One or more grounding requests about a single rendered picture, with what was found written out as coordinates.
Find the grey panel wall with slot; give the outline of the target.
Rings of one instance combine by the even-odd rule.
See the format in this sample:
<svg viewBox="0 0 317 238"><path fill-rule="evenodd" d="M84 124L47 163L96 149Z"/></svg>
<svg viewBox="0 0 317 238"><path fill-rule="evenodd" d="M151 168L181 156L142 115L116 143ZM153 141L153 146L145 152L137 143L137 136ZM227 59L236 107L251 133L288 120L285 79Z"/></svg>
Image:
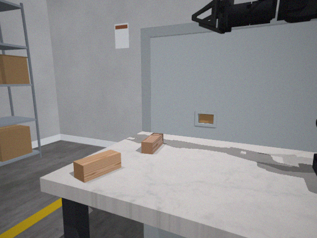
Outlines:
<svg viewBox="0 0 317 238"><path fill-rule="evenodd" d="M277 15L225 34L141 28L142 131L317 153L317 18Z"/></svg>

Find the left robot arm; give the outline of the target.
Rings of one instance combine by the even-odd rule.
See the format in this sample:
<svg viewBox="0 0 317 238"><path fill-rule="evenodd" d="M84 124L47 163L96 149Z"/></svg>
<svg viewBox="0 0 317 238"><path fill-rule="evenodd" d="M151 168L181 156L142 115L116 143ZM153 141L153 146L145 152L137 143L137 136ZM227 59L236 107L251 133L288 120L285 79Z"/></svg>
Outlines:
<svg viewBox="0 0 317 238"><path fill-rule="evenodd" d="M250 25L267 24L275 18L277 0L253 1L250 8ZM288 23L310 21L317 18L317 0L280 0L277 21Z"/></svg>

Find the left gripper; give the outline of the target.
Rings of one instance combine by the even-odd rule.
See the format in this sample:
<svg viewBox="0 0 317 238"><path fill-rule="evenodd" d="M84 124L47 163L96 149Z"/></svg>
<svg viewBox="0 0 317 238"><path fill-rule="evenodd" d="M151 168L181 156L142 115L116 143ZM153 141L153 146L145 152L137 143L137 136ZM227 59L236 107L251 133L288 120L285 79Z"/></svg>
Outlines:
<svg viewBox="0 0 317 238"><path fill-rule="evenodd" d="M247 8L250 8L251 5L251 2L234 4L234 0L212 0L192 15L192 21L198 22L201 27L224 34L225 32L231 32L232 27L250 25L249 17L246 17L246 14L250 14L250 9ZM197 18L198 15L210 8L211 15L204 19Z"/></svg>

